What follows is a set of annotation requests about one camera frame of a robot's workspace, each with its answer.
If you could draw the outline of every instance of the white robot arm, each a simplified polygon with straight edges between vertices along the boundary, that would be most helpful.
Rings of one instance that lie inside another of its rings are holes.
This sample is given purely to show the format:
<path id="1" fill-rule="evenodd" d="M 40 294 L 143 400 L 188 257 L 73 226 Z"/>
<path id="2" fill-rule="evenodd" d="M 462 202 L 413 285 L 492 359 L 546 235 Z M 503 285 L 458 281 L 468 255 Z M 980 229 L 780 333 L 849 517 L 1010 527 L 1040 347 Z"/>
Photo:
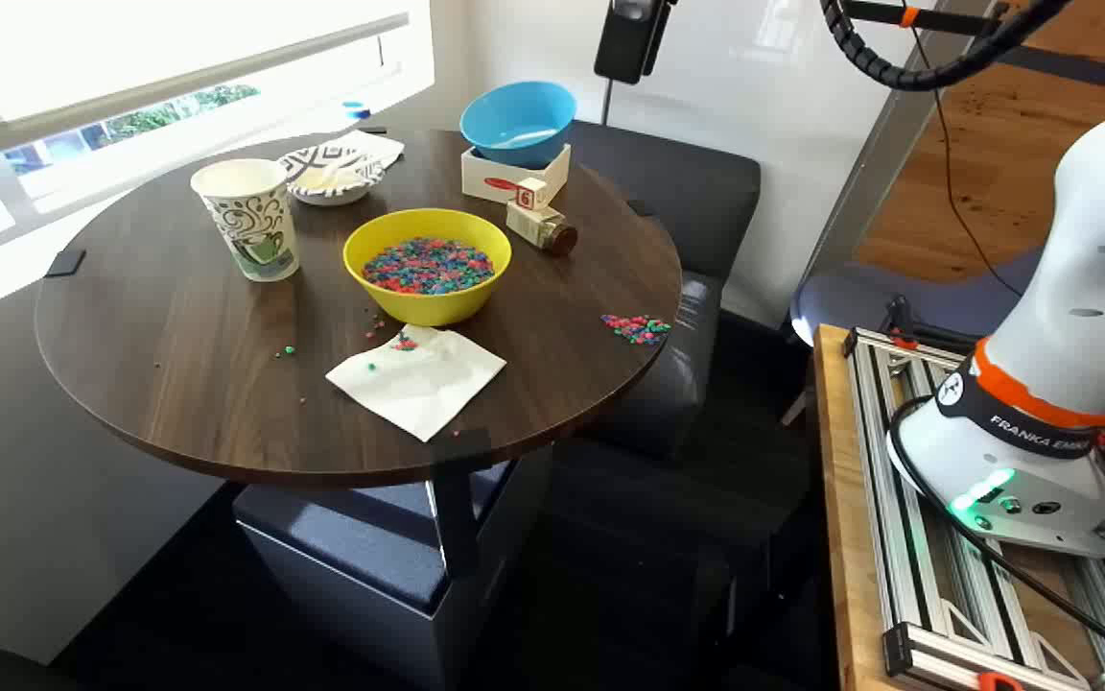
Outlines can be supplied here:
<path id="1" fill-rule="evenodd" d="M 889 455 L 999 541 L 1105 557 L 1105 124 L 1054 168 L 1054 224 L 1013 315 L 889 431 Z"/>

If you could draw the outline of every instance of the paper cup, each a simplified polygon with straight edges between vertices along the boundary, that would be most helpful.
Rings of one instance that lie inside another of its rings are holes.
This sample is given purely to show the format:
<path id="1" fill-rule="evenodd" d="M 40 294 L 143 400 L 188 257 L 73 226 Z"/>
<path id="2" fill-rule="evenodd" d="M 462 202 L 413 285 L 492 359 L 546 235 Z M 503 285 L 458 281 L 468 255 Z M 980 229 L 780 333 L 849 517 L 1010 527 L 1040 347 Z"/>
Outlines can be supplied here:
<path id="1" fill-rule="evenodd" d="M 285 183 L 285 165 L 270 159 L 216 160 L 193 178 L 217 239 L 252 285 L 289 281 L 299 269 Z"/>

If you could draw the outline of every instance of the plastic container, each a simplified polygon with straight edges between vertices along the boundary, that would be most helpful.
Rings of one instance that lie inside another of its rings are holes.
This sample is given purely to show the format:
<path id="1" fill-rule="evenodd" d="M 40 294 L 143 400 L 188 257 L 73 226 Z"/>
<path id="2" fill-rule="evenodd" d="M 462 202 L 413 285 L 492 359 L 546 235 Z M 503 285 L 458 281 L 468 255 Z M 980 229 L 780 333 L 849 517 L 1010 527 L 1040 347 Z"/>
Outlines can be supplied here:
<path id="1" fill-rule="evenodd" d="M 551 82 L 514 82 L 485 93 L 462 115 L 476 159 L 546 168 L 574 124 L 574 96 Z"/>
<path id="2" fill-rule="evenodd" d="M 476 247 L 486 257 L 492 278 L 464 293 L 445 293 L 445 294 L 389 293 L 365 281 L 365 265 L 374 257 L 411 239 L 445 239 L 445 243 Z M 432 331 L 432 326 L 464 322 L 486 302 L 486 294 L 500 287 L 500 281 L 512 269 L 512 239 L 496 224 L 468 214 L 468 210 L 405 207 L 405 210 L 393 210 L 358 226 L 344 239 L 340 260 L 380 312 L 389 312 L 398 322 Z"/>

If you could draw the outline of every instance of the dark carpet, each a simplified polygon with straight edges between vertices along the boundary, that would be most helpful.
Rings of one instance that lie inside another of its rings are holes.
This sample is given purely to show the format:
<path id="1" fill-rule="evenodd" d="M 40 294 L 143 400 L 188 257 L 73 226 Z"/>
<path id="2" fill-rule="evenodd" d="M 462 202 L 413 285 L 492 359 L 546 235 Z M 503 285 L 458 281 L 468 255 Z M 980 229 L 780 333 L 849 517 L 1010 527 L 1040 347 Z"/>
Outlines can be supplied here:
<path id="1" fill-rule="evenodd" d="M 780 426 L 811 353 L 720 322 L 709 403 L 673 468 L 551 464 L 546 509 L 480 635 L 464 686 L 836 686 L 815 422 Z M 674 527 L 582 505 L 627 473 Z M 311 629 L 232 517 L 224 486 L 51 664 L 115 691 L 403 686 Z M 716 587 L 739 600 L 720 613 Z"/>

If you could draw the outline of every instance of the table top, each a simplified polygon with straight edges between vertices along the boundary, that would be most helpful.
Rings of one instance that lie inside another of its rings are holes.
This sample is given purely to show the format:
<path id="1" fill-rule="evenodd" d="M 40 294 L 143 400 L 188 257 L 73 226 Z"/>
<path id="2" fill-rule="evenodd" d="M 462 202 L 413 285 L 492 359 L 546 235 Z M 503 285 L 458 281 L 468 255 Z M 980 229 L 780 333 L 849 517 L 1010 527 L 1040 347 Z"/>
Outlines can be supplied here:
<path id="1" fill-rule="evenodd" d="M 884 668 L 884 595 L 880 595 L 880 554 L 872 539 L 867 476 L 856 426 L 851 368 L 845 357 L 849 331 L 822 326 L 815 349 L 819 380 L 819 431 L 822 431 L 822 476 L 824 476 L 824 531 L 829 531 L 829 583 L 834 583 L 834 624 L 839 686 L 884 691 L 884 686 L 925 686 L 917 681 L 889 681 Z M 1040 583 L 1065 591 L 1063 557 L 1040 550 L 1004 545 L 1004 560 Z M 1048 600 L 1016 583 L 1016 600 L 1031 622 L 1065 659 L 1090 681 L 1101 672 L 1090 637 L 1077 622 L 1054 609 Z"/>
<path id="2" fill-rule="evenodd" d="M 512 274 L 476 320 L 453 326 L 508 368 L 421 445 L 325 382 L 338 359 L 398 331 L 340 269 L 340 243 L 398 207 L 464 207 L 503 226 L 503 202 L 462 194 L 458 134 L 394 138 L 405 152 L 374 194 L 293 207 L 302 269 L 279 285 L 239 278 L 188 189 L 203 160 L 111 202 L 69 243 L 87 255 L 81 274 L 44 281 L 35 294 L 55 380 L 128 443 L 232 478 L 426 478 L 432 464 L 492 464 L 572 432 L 652 366 L 656 347 L 615 339 L 601 315 L 674 320 L 673 239 L 610 180 L 572 165 L 555 207 L 578 247 L 546 257 L 512 235 Z"/>

